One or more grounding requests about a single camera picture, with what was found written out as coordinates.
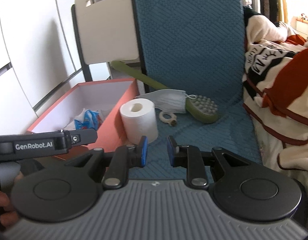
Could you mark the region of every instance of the red and white blanket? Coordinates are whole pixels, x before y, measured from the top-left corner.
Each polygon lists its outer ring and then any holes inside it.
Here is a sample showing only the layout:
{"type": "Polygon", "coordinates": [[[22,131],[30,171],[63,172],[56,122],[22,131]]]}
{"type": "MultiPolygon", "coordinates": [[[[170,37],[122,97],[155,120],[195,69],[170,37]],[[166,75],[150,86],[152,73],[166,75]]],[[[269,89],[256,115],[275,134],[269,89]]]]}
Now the red and white blanket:
{"type": "Polygon", "coordinates": [[[285,145],[281,167],[308,171],[308,41],[250,11],[245,24],[244,108],[285,145]]]}

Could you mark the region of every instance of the finger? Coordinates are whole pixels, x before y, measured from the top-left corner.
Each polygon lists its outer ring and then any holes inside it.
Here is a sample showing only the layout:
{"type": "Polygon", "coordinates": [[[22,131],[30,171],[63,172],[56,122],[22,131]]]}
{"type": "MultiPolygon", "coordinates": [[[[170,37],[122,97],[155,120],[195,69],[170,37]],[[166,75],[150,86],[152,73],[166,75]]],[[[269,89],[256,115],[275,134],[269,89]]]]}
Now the finger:
{"type": "Polygon", "coordinates": [[[18,180],[24,178],[24,175],[22,174],[22,172],[20,172],[15,178],[14,178],[14,183],[16,183],[18,180]]]}
{"type": "Polygon", "coordinates": [[[4,207],[4,210],[7,211],[7,212],[10,212],[10,211],[14,211],[14,207],[12,205],[12,203],[10,202],[10,204],[6,207],[4,207]]]}
{"type": "Polygon", "coordinates": [[[0,222],[5,228],[13,226],[18,220],[19,216],[16,212],[9,212],[0,216],[0,222]]]}
{"type": "Polygon", "coordinates": [[[6,207],[10,204],[8,196],[0,191],[0,207],[6,207]]]}

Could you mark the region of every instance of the face mask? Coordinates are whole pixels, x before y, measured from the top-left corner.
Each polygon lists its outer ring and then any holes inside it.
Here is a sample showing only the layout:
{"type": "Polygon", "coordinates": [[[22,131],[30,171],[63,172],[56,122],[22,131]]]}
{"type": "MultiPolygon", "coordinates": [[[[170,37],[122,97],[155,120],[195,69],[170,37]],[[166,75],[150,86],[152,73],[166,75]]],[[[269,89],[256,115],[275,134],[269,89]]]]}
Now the face mask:
{"type": "Polygon", "coordinates": [[[146,98],[155,104],[158,108],[167,113],[186,113],[185,104],[186,98],[191,97],[183,90],[161,89],[136,98],[146,98]]]}

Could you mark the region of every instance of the pink box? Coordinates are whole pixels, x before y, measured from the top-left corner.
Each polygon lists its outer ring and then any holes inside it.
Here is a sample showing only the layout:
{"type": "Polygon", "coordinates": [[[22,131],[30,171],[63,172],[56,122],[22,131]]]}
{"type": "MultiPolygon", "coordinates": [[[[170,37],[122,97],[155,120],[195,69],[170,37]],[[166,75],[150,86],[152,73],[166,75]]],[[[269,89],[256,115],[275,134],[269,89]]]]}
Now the pink box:
{"type": "Polygon", "coordinates": [[[122,104],[139,95],[134,78],[113,79],[79,83],[32,124],[28,131],[33,133],[61,130],[85,109],[111,110],[97,130],[97,141],[87,146],[73,147],[68,154],[56,156],[67,160],[88,149],[102,147],[105,152],[114,151],[127,141],[119,109],[122,104]]]}

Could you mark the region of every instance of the metal rivet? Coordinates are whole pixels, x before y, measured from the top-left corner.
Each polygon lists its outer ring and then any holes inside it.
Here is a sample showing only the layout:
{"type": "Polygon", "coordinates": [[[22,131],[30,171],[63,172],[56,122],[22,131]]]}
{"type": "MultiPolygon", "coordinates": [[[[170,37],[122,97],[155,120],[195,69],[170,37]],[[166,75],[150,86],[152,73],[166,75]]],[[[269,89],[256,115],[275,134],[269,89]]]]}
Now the metal rivet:
{"type": "Polygon", "coordinates": [[[159,183],[158,181],[154,181],[154,182],[152,182],[151,184],[152,184],[153,186],[155,186],[155,187],[158,186],[158,185],[160,185],[160,183],[159,183]]]}
{"type": "Polygon", "coordinates": [[[118,178],[108,178],[104,182],[107,186],[118,186],[121,181],[118,178]]]}
{"type": "Polygon", "coordinates": [[[207,185],[207,181],[203,178],[195,178],[195,179],[192,179],[192,184],[194,186],[205,186],[207,185]]]}

